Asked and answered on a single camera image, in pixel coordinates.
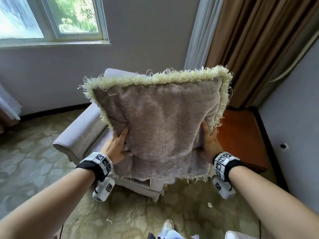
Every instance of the white scrap on floor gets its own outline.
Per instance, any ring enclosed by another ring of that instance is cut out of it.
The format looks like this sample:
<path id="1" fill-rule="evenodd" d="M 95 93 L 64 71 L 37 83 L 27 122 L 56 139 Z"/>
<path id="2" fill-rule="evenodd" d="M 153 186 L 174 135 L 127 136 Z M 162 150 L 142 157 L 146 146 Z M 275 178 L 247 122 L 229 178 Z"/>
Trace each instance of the white scrap on floor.
<path id="1" fill-rule="evenodd" d="M 193 236 L 191 236 L 191 238 L 193 238 L 193 239 L 199 239 L 199 235 L 198 235 L 198 234 L 193 235 Z"/>

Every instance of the baseboard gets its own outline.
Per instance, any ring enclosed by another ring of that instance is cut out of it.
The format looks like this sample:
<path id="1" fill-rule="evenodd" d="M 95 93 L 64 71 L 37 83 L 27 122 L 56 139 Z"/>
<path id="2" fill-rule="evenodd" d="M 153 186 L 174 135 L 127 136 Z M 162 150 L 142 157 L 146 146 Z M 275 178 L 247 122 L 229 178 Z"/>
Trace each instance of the baseboard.
<path id="1" fill-rule="evenodd" d="M 44 116 L 49 116 L 49 115 L 54 115 L 54 114 L 58 114 L 58 113 L 79 110 L 79 109 L 86 109 L 89 105 L 91 105 L 91 103 L 66 106 L 66 107 L 55 108 L 55 109 L 46 110 L 46 111 L 42 111 L 42 112 L 36 112 L 36 113 L 21 116 L 20 121 L 24 122 L 24 121 L 32 120 L 32 119 L 37 118 L 37 117 L 44 117 Z"/>
<path id="2" fill-rule="evenodd" d="M 276 154 L 272 148 L 270 139 L 267 135 L 267 132 L 266 132 L 266 129 L 264 127 L 264 123 L 261 119 L 261 116 L 259 114 L 258 108 L 255 106 L 251 106 L 251 107 L 249 107 L 249 110 L 251 110 L 254 113 L 254 116 L 256 118 L 257 125 L 259 127 L 262 139 L 264 141 L 271 166 L 272 166 L 274 173 L 275 173 L 275 176 L 277 178 L 278 186 L 289 193 L 289 189 L 288 189 L 286 180 L 285 180 L 284 175 L 283 175 L 281 168 L 279 166 Z"/>

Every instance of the gray armchair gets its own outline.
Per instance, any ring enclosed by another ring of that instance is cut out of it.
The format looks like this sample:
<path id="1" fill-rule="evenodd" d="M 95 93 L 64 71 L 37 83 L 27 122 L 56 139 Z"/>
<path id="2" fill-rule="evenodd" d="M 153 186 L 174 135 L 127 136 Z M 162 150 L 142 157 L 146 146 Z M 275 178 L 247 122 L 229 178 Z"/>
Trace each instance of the gray armchair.
<path id="1" fill-rule="evenodd" d="M 104 76 L 133 76 L 135 73 L 107 69 Z M 96 104 L 91 104 L 64 132 L 54 141 L 53 146 L 66 154 L 71 162 L 79 162 L 92 152 L 99 152 L 107 140 L 112 137 L 108 127 L 101 121 L 100 110 Z M 136 193 L 151 197 L 157 202 L 164 195 L 163 186 L 171 184 L 175 179 L 148 179 L 113 177 L 115 184 L 124 186 Z"/>

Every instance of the person's right arm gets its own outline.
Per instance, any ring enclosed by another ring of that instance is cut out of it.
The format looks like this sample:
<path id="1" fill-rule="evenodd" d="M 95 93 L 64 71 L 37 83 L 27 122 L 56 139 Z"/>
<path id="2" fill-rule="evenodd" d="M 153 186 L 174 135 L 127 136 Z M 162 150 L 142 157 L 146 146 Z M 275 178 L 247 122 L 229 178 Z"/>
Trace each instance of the person's right arm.
<path id="1" fill-rule="evenodd" d="M 202 127 L 204 158 L 212 163 L 223 149 L 217 140 L 217 128 L 210 133 L 205 122 Z M 291 194 L 243 166 L 232 168 L 229 179 L 275 238 L 319 238 L 319 216 Z"/>

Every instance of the curtain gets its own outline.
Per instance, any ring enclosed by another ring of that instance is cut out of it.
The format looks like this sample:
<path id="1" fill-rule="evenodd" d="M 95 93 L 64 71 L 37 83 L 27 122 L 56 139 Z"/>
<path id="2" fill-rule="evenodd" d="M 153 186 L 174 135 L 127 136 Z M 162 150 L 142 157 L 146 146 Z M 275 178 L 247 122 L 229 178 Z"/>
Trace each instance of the curtain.
<path id="1" fill-rule="evenodd" d="M 233 72 L 230 106 L 248 108 L 319 0 L 224 0 L 206 67 Z"/>
<path id="2" fill-rule="evenodd" d="M 224 0 L 200 0 L 187 51 L 184 70 L 205 65 Z"/>
<path id="3" fill-rule="evenodd" d="M 0 85 L 0 133 L 20 120 L 22 106 Z"/>

